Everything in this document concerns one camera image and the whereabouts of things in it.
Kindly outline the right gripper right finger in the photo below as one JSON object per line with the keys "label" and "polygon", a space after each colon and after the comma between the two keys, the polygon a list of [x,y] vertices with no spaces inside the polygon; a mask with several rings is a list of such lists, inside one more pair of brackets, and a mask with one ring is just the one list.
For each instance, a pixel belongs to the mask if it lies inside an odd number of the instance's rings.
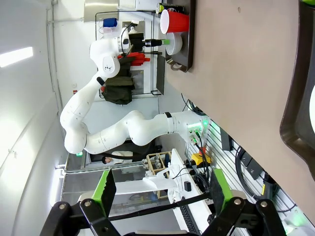
{"label": "right gripper right finger", "polygon": [[284,226],[273,202],[261,199],[251,203],[233,196],[222,169],[211,171],[209,193],[215,216],[210,219],[204,236],[226,236],[234,228],[245,229],[250,236],[284,236]]}

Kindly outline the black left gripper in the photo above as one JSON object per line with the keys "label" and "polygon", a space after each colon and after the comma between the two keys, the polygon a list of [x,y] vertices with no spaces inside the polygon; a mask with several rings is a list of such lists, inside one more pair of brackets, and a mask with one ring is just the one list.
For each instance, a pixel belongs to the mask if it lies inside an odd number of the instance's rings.
{"label": "black left gripper", "polygon": [[143,52],[144,47],[158,47],[163,45],[169,45],[169,39],[144,39],[144,33],[130,33],[130,44],[133,46],[132,52]]}

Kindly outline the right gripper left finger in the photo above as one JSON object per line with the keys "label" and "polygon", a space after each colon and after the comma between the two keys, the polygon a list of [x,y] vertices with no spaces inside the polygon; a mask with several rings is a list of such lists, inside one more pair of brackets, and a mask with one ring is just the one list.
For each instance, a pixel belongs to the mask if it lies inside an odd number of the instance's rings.
{"label": "right gripper left finger", "polygon": [[42,236],[77,236],[82,229],[90,229],[94,236],[117,236],[109,213],[116,186],[111,170],[105,170],[91,198],[74,205],[57,202],[51,208],[40,232]]}

